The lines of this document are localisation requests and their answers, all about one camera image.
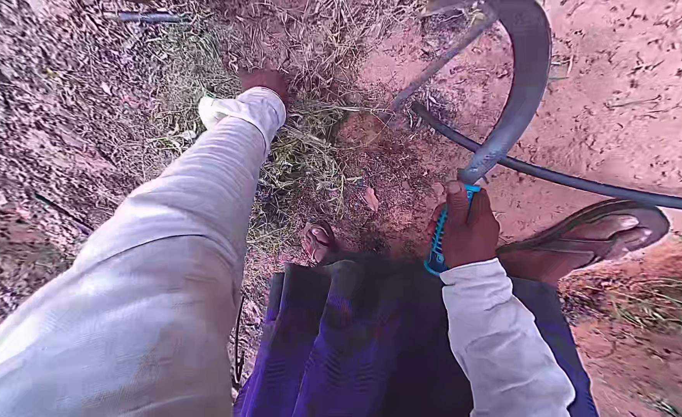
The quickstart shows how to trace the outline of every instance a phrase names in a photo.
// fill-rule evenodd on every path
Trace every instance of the dirt ground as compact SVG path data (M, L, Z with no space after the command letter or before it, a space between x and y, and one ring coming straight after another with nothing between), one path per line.
M258 3L161 6L208 11L215 22L247 33L256 62L279 67L296 59L286 47L296 39L284 28L287 16L301 15L307 2L276 3L289 11L263 5L263 35L251 20ZM510 156L590 180L682 196L682 0L543 5L553 30L553 79ZM163 114L161 75L154 68L162 70L169 60L154 51L166 29L124 25L102 14L133 7L145 6L0 2L0 322L66 267L90 230L134 186L177 156L154 146L166 134L154 122ZM410 15L386 22L378 39L367 34L355 66L338 67L338 79L355 91L344 100L383 108L465 23L465 17L420 23ZM463 134L482 140L508 96L512 69L508 36L496 25L417 98ZM347 249L421 257L443 184L466 164L468 153L410 113L388 127L378 115L350 112L335 129L343 175L359 179L339 192L344 211L334 228ZM191 131L177 128L166 136ZM180 146L188 146L188 135L182 139ZM604 199L501 167L485 186L503 243ZM379 198L375 212L362 199L367 187ZM659 296L654 291L660 279L682 280L682 212L665 212L672 231L658 245L562 283L565 313L602 415L682 415L682 319L653 310L665 317L659 320L643 301ZM298 241L285 240L280 249L248 253L239 334L247 355L244 377L253 369L261 336L268 275L283 262L307 262Z

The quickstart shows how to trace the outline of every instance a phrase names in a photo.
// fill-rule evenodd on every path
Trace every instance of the toe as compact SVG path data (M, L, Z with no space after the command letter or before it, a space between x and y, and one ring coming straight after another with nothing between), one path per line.
M318 242L323 243L326 246L330 244L330 237L322 227L313 227L310 232L315 235Z
M616 232L630 230L640 224L639 219L630 214L611 214L591 223L577 225L563 237L604 241Z
M625 230L622 232L616 232L611 239L615 241L614 246L611 248L605 258L606 259L618 259L625 254L642 249L645 242L652 234L650 229L643 227L635 227L630 230Z

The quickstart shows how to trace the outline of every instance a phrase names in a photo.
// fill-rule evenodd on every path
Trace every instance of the white long-sleeve shirt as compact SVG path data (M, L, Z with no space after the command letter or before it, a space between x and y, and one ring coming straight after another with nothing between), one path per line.
M252 88L200 113L213 116L194 146L1 325L0 416L230 414L245 234L286 112ZM567 415L572 386L497 260L442 279L473 414Z

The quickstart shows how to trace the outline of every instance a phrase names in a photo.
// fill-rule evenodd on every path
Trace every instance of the black pipe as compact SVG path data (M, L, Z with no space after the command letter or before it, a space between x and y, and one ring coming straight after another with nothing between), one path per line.
M465 184L482 178L524 133L547 88L552 56L549 20L534 0L489 0L486 4L511 37L513 81L495 127L467 167L457 173Z
M425 120L432 128L436 129L440 134L451 139L456 144L465 147L470 151L477 151L482 145L474 140L460 134L458 131L450 128L435 118L434 115L426 110L426 107L419 102L414 102L411 109L416 112L423 120ZM641 192L632 190L630 188L616 187L615 185L607 185L597 183L596 181L584 180L576 176L565 175L559 172L551 171L547 168L531 165L510 156L501 158L498 161L499 165L522 172L527 175L541 178L542 180L551 181L568 187L577 188L586 192L602 194L609 197L620 198L624 200L634 200L648 205L659 205L661 207L669 207L671 209L682 210L682 197L674 197L671 195L657 194L651 192Z

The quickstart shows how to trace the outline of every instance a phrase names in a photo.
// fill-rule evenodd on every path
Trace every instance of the hand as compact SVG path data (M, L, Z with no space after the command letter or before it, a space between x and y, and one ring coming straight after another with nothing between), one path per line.
M241 75L243 91L253 87L265 87L276 93L284 105L289 104L290 95L287 91L287 82L282 78L279 71L255 70L252 73Z
M444 224L442 251L449 268L468 263L487 261L495 257L500 224L490 208L490 197L483 189L472 196L472 206L467 201L464 185L453 181L446 185L448 217ZM433 234L436 220L444 205L433 213L429 231Z

